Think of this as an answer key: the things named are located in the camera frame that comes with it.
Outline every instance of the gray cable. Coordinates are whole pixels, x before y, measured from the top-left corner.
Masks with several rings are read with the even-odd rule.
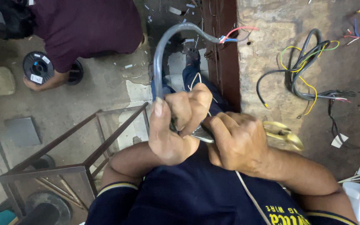
[[[156,89],[156,96],[158,98],[163,99],[163,90],[162,90],[162,59],[163,59],[163,52],[165,50],[165,46],[167,41],[177,32],[182,30],[194,30],[199,33],[202,37],[206,40],[211,41],[213,43],[219,43],[220,39],[215,38],[205,32],[203,32],[197,25],[192,23],[181,23],[172,26],[169,28],[160,39],[155,55],[154,55],[154,80],[155,80],[155,89]]]

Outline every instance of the navy blue pants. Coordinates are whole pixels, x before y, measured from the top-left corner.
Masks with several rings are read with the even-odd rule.
[[[184,82],[184,88],[186,91],[190,91],[188,89],[188,86],[191,86],[191,83],[197,73],[201,73],[201,69],[199,66],[186,66],[183,70],[183,82]],[[223,96],[219,93],[219,90],[214,86],[208,79],[206,79],[204,76],[201,75],[201,80],[203,84],[205,84],[208,89],[211,91],[213,99],[212,103],[209,108],[209,112],[211,115],[216,115],[219,112],[227,112],[227,111],[233,111],[233,108],[229,105],[227,100],[223,98]],[[199,78],[196,78],[193,84],[193,87],[199,82]],[[155,82],[151,83],[151,90],[153,93],[153,100],[155,101],[156,94],[155,94]],[[166,94],[173,94],[176,93],[175,90],[173,90],[172,87],[167,85],[166,83],[163,83],[163,95]]]

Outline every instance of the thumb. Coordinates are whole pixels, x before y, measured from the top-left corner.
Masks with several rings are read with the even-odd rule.
[[[150,141],[166,141],[169,138],[171,113],[166,101],[156,98],[150,116]]]

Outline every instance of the hand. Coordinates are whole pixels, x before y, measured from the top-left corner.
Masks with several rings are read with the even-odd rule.
[[[260,120],[247,114],[227,112],[207,118],[204,125],[215,136],[215,143],[207,145],[213,165],[248,176],[265,177],[269,149]]]
[[[23,76],[23,83],[30,89],[41,91],[41,85],[34,84],[32,81],[28,80],[26,76]]]
[[[164,165],[177,165],[194,154],[200,141],[191,134],[203,121],[212,102],[212,93],[198,83],[191,92],[156,98],[150,117],[148,144]],[[179,134],[169,129],[171,118]]]

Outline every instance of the foot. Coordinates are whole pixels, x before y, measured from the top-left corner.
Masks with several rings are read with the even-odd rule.
[[[186,66],[199,67],[201,63],[201,56],[198,49],[191,47],[186,54]]]

